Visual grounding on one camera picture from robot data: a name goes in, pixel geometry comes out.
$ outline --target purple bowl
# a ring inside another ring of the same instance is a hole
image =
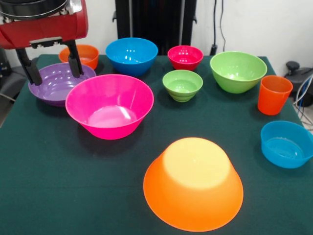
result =
[[[58,63],[39,70],[43,79],[40,86],[28,83],[30,92],[43,102],[57,107],[65,107],[65,99],[69,91],[78,83],[95,77],[95,71],[82,65],[84,75],[73,77],[68,63]]]

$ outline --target orange cup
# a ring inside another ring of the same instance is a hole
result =
[[[161,220],[190,232],[224,226],[236,216],[244,197],[239,175],[226,153],[201,138],[172,143],[149,166],[143,191]]]
[[[266,115],[279,114],[292,89],[292,83],[284,77],[265,76],[261,80],[258,109]]]
[[[87,65],[91,67],[93,70],[95,70],[99,61],[98,49],[90,45],[77,45],[77,50],[78,50],[79,58],[82,64]],[[63,63],[68,62],[68,56],[69,56],[68,48],[64,48],[59,53],[59,59]]]

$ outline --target pink bowl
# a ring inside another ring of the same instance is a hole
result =
[[[121,74],[90,78],[67,95],[68,114],[94,136],[116,140],[131,134],[152,109],[154,96],[143,81]]]
[[[192,46],[173,47],[167,55],[176,70],[193,71],[203,59],[203,52]]]

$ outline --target small green bowl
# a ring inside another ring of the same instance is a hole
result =
[[[162,82],[170,96],[178,102],[189,101],[203,85],[202,78],[189,70],[168,72]]]
[[[219,86],[235,94],[250,90],[268,71],[259,57],[239,51],[226,51],[213,56],[210,66]]]

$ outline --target magenta bowl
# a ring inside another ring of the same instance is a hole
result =
[[[167,56],[176,70],[193,71],[203,59],[203,52],[192,46],[177,46],[171,48]]]
[[[43,102],[57,107],[65,107],[67,94],[82,81],[95,77],[95,71],[82,65],[84,75],[76,78],[72,75],[68,63],[58,63],[39,70],[43,82],[41,85],[28,83],[30,92]]]
[[[130,135],[152,109],[153,92],[143,81],[121,74],[96,76],[67,95],[68,114],[94,136],[116,140]]]

